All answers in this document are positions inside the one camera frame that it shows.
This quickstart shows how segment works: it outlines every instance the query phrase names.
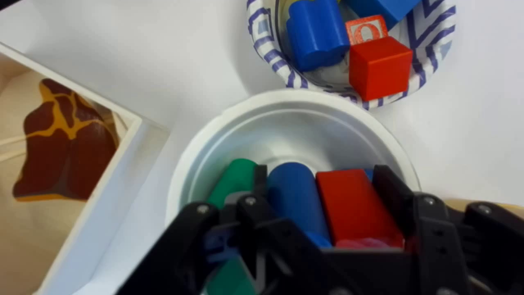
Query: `blue block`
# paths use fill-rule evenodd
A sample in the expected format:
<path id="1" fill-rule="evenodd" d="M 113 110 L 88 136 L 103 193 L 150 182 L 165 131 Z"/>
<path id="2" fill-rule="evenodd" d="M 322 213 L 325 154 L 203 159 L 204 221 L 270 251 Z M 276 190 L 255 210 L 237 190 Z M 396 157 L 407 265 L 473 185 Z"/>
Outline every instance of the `blue block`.
<path id="1" fill-rule="evenodd" d="M 306 165 L 281 164 L 267 183 L 267 201 L 280 216 L 291 220 L 317 247 L 332 247 L 316 180 Z"/>
<path id="2" fill-rule="evenodd" d="M 396 23 L 406 18 L 406 15 L 420 0 L 345 0 L 348 6 L 358 16 L 381 15 L 386 20 L 386 26 L 393 28 Z"/>
<path id="3" fill-rule="evenodd" d="M 291 61 L 298 70 L 340 62 L 348 49 L 337 0 L 298 0 L 286 23 Z"/>

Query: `table surface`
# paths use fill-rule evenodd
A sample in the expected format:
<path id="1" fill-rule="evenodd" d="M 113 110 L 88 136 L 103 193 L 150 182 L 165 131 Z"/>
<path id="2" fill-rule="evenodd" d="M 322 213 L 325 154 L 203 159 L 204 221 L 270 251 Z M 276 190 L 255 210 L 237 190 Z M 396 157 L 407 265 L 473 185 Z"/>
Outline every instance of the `table surface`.
<path id="1" fill-rule="evenodd" d="M 438 72 L 371 115 L 402 144 L 422 190 L 524 205 L 524 2 L 456 8 Z M 172 129 L 149 183 L 162 193 L 136 200 L 80 293 L 109 293 L 126 260 L 158 236 L 170 170 L 190 138 L 222 108 L 283 87 L 252 51 L 239 0 L 26 0 L 0 13 L 0 43 Z"/>

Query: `red block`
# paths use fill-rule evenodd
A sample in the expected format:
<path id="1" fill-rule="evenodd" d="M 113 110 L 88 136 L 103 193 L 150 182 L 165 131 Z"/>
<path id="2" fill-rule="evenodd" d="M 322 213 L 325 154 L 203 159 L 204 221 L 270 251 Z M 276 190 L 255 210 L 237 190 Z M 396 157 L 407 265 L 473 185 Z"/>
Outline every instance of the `red block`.
<path id="1" fill-rule="evenodd" d="M 388 36 L 388 28 L 381 15 L 345 21 L 345 31 L 350 46 Z"/>
<path id="2" fill-rule="evenodd" d="M 375 193 L 363 170 L 317 172 L 316 183 L 334 244 L 347 239 L 381 239 L 404 247 L 401 231 Z"/>
<path id="3" fill-rule="evenodd" d="M 386 36 L 350 47 L 350 85 L 362 100 L 407 90 L 412 52 Z"/>

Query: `giraffe pattern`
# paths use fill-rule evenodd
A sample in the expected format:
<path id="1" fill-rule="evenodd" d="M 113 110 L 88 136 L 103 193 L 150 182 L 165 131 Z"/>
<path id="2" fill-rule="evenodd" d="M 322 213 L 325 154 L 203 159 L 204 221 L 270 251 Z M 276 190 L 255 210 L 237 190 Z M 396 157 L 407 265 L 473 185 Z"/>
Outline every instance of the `giraffe pattern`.
<path id="1" fill-rule="evenodd" d="M 13 195 L 86 200 L 118 147 L 113 113 L 50 79 L 39 92 L 42 105 L 24 120 L 26 161 Z"/>

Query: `orange block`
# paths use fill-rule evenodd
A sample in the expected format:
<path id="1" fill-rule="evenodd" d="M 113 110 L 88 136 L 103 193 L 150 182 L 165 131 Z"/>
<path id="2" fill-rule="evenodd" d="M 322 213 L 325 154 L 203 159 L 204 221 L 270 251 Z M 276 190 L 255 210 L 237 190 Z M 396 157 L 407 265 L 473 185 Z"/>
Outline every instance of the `orange block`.
<path id="1" fill-rule="evenodd" d="M 407 90 L 412 52 L 386 36 L 350 47 L 350 85 L 362 100 Z"/>
<path id="2" fill-rule="evenodd" d="M 381 15 L 345 21 L 345 31 L 350 46 L 388 36 L 388 28 Z"/>
<path id="3" fill-rule="evenodd" d="M 363 170 L 317 172 L 316 183 L 334 244 L 347 239 L 381 239 L 393 247 L 404 247 L 401 231 Z"/>

